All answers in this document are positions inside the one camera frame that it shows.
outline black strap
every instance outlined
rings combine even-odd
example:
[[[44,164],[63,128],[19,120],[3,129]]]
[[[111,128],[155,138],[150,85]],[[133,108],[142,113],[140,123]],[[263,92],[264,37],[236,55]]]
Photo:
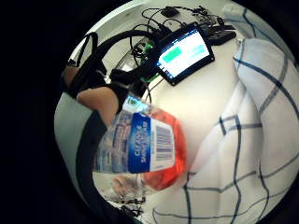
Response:
[[[159,40],[156,37],[156,35],[148,33],[146,31],[140,31],[140,30],[131,30],[131,31],[125,31],[123,33],[120,33],[118,35],[114,35],[112,36],[110,39],[107,39],[106,41],[104,41],[100,46],[98,46],[96,48],[96,50],[94,51],[94,53],[86,60],[86,62],[80,67],[80,69],[78,70],[78,73],[76,74],[76,76],[74,77],[72,83],[70,84],[70,87],[68,89],[68,93],[69,95],[71,95],[73,98],[76,98],[77,94],[81,91],[82,86],[88,82],[92,70],[94,70],[94,67],[98,64],[98,62],[102,62],[103,58],[105,57],[105,55],[107,54],[107,52],[110,50],[110,48],[118,43],[119,41],[131,37],[131,36],[145,36],[149,39],[151,39],[152,41],[154,41],[154,46],[156,48],[156,52],[157,55],[160,52],[159,49]],[[141,65],[140,67],[136,68],[138,69],[138,71],[142,70],[143,66],[149,66],[147,63],[144,63],[143,65]],[[128,72],[128,75],[132,75],[132,74],[142,74],[142,72],[135,72],[135,69]],[[127,80],[129,76],[127,76],[126,78],[121,78],[121,81]],[[132,76],[132,78],[130,78],[130,82],[134,81],[135,78],[137,76]]]
[[[83,38],[85,38],[85,41],[84,41],[83,46],[80,49],[80,53],[78,55],[78,59],[77,59],[77,63],[76,63],[77,67],[80,66],[83,53],[84,53],[84,51],[86,49],[86,46],[87,46],[87,44],[88,44],[88,42],[90,40],[90,37],[92,38],[92,53],[94,53],[94,51],[96,50],[97,42],[98,42],[98,35],[97,35],[97,33],[96,32],[91,32],[91,33],[86,34],[83,37]]]

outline wire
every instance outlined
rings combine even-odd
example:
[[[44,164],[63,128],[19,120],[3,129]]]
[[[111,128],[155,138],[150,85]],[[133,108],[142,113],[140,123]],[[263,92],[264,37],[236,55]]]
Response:
[[[149,17],[148,25],[150,25],[150,21],[155,21],[155,22],[158,24],[159,27],[161,26],[161,24],[160,24],[159,22],[157,22],[156,20],[154,20],[153,17],[154,17],[156,14],[158,14],[159,12],[161,12],[162,10],[163,10],[163,9],[160,8],[158,11],[156,11],[155,13],[153,13],[153,14]]]
[[[185,9],[191,12],[194,12],[194,9],[188,8],[188,7],[175,7],[175,8],[179,8],[179,9]]]
[[[151,25],[149,25],[149,24],[143,24],[143,23],[136,25],[135,27],[132,28],[132,30],[135,30],[135,29],[136,29],[137,27],[139,27],[139,26],[146,26],[146,27],[148,28],[148,31],[149,31],[149,28],[151,29],[152,32],[157,31],[157,29],[153,28]],[[135,45],[135,46],[133,47],[133,39],[132,39],[132,37],[130,36],[130,47],[131,47],[131,52],[132,52],[132,55],[133,55],[133,57],[134,57],[135,64],[136,64],[136,66],[138,67],[138,66],[139,66],[139,63],[138,63],[138,61],[137,61],[137,59],[136,59],[136,55],[135,55],[135,51],[134,51],[134,49],[135,49],[135,47],[136,47],[137,45]]]
[[[150,88],[149,88],[149,83],[146,83],[145,82],[145,84],[146,84],[146,86],[147,86],[147,90],[148,90],[148,95],[147,95],[147,98],[146,98],[146,101],[147,101],[147,99],[148,99],[148,97],[149,97],[149,102],[151,103],[151,95],[150,95]]]
[[[143,11],[141,12],[141,16],[142,16],[142,17],[144,17],[145,19],[148,19],[148,20],[150,20],[150,21],[154,21],[154,22],[156,22],[156,24],[159,26],[160,23],[157,22],[156,20],[154,20],[154,19],[152,18],[152,16],[155,15],[155,14],[151,15],[151,18],[144,15],[144,13],[145,13],[146,11],[148,11],[148,10],[158,10],[158,12],[159,12],[160,10],[163,10],[163,9],[162,9],[162,8],[157,8],[157,7],[150,7],[150,8],[147,8],[147,9],[145,9],[145,10],[143,10]]]
[[[165,21],[162,23],[162,25],[164,25],[167,21],[177,21],[181,26],[183,26],[183,23],[182,23],[181,21],[178,21],[178,20],[176,20],[176,19],[172,19],[172,18],[165,20]]]
[[[159,82],[157,82],[152,88],[148,89],[148,95],[147,95],[145,101],[147,101],[147,100],[148,100],[148,97],[149,97],[149,101],[150,101],[150,103],[151,103],[151,95],[150,95],[150,92],[151,92],[153,89],[155,89],[155,88],[156,88],[162,81],[164,81],[163,78],[162,78]]]

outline tablet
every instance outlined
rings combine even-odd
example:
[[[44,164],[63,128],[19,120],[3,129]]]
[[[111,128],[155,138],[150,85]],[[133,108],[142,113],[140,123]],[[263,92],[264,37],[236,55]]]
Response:
[[[156,65],[172,86],[215,61],[211,47],[197,22],[188,24],[161,40],[162,53]]]

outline barcode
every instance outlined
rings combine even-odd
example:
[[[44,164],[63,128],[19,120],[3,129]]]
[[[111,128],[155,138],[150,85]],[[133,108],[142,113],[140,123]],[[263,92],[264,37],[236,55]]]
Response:
[[[169,129],[156,126],[157,154],[156,161],[168,161],[173,158],[173,143]]]

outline bottle label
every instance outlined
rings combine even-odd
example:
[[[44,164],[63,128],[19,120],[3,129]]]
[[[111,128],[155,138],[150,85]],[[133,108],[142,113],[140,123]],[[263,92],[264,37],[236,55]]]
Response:
[[[134,113],[128,141],[128,170],[132,174],[158,171],[175,164],[174,135],[166,123]]]

